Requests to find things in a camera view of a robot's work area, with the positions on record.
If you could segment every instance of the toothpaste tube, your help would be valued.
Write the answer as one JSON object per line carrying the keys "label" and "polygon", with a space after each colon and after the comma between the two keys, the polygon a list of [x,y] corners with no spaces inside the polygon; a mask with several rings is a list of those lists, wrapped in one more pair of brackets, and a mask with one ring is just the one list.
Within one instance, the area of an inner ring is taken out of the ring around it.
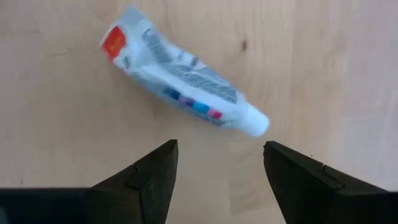
{"label": "toothpaste tube", "polygon": [[254,137],[269,126],[268,118],[235,86],[168,42],[134,7],[111,26],[101,46],[129,77],[189,113]]}

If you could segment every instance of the blue square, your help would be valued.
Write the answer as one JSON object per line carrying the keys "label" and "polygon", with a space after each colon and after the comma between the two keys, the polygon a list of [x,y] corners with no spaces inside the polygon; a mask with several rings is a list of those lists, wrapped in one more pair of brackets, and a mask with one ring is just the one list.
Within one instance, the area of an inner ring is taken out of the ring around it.
{"label": "blue square", "polygon": [[181,96],[181,93],[180,93],[179,91],[173,90],[173,89],[171,89],[171,88],[167,88],[167,89],[164,91],[164,93],[165,93],[166,95],[168,95],[169,97],[171,97],[171,99],[173,99],[173,100],[178,100],[178,99],[180,98],[180,96]]}
{"label": "blue square", "polygon": [[210,107],[203,103],[194,102],[192,109],[205,114],[210,109]]}

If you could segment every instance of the pink square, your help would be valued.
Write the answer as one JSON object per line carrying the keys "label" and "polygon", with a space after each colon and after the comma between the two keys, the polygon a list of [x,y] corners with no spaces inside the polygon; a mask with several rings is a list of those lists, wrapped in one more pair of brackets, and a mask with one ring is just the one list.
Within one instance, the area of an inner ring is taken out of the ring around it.
{"label": "pink square", "polygon": [[223,115],[222,113],[220,113],[220,112],[218,112],[217,110],[214,110],[214,109],[210,109],[207,112],[207,114],[210,115],[212,118],[215,118],[215,119],[220,119],[221,116]]}

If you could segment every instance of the purple square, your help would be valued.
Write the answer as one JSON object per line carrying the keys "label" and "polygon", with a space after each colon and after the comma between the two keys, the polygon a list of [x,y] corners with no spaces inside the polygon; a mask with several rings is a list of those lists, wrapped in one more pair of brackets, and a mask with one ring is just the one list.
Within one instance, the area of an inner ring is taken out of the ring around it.
{"label": "purple square", "polygon": [[186,102],[185,102],[185,105],[187,105],[187,106],[189,106],[189,107],[192,107],[194,103],[195,103],[195,100],[193,100],[193,99],[191,99],[191,98],[188,98],[188,99],[186,100]]}

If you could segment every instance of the table surface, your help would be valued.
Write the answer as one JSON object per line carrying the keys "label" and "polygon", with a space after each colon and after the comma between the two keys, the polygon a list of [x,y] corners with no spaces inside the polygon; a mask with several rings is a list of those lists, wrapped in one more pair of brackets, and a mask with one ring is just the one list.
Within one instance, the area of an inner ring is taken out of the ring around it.
{"label": "table surface", "polygon": [[[129,4],[238,86],[269,132],[213,127],[109,63],[99,42]],[[394,0],[3,0],[0,186],[91,186],[178,139],[167,223],[283,223],[268,140],[398,189],[397,11]]]}

